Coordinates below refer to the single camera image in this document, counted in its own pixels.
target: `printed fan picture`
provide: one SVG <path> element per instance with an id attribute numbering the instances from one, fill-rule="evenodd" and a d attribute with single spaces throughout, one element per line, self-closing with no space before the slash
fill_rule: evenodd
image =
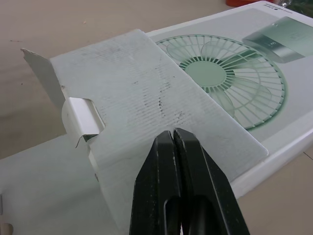
<path id="1" fill-rule="evenodd" d="M 156 43 L 246 130 L 282 108 L 285 79 L 261 52 L 211 35 L 184 35 Z"/>

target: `cardboard flap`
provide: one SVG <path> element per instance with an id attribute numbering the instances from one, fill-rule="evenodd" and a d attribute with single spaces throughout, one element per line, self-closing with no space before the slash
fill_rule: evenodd
<path id="1" fill-rule="evenodd" d="M 52 103 L 61 111 L 65 98 L 51 62 L 24 48 L 21 51 L 24 53 L 24 59 L 39 79 Z"/>

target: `fan blade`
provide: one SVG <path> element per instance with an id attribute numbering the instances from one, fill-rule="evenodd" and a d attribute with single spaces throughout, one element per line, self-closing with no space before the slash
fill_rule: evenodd
<path id="1" fill-rule="evenodd" d="M 246 68 L 253 68 L 253 63 L 258 63 L 258 59 L 262 56 L 257 52 L 247 49 L 239 54 L 231 55 L 226 58 L 221 58 L 223 62 L 220 63 L 224 69 L 246 69 Z"/>
<path id="2" fill-rule="evenodd" d="M 218 55 L 220 54 L 220 52 L 222 51 L 222 46 L 224 44 L 224 40 L 223 41 L 210 41 L 206 44 L 203 45 L 202 49 L 201 49 L 201 56 L 203 58 L 209 58 L 209 61 L 212 59 L 215 60 L 217 59 Z"/>
<path id="3" fill-rule="evenodd" d="M 233 118 L 235 116 L 234 106 L 224 91 L 210 92 L 209 95 Z"/>

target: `green fan illustration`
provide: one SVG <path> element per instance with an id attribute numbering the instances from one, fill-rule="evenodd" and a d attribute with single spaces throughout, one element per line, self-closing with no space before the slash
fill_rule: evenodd
<path id="1" fill-rule="evenodd" d="M 282 108 L 286 82 L 263 53 L 232 39 L 183 35 L 156 43 L 246 130 Z"/>

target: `beige table surface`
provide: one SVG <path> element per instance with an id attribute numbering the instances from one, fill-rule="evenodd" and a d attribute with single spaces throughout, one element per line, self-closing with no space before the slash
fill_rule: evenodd
<path id="1" fill-rule="evenodd" d="M 22 47 L 51 58 L 229 8 L 223 0 L 0 0 L 0 159 L 65 133 Z"/>

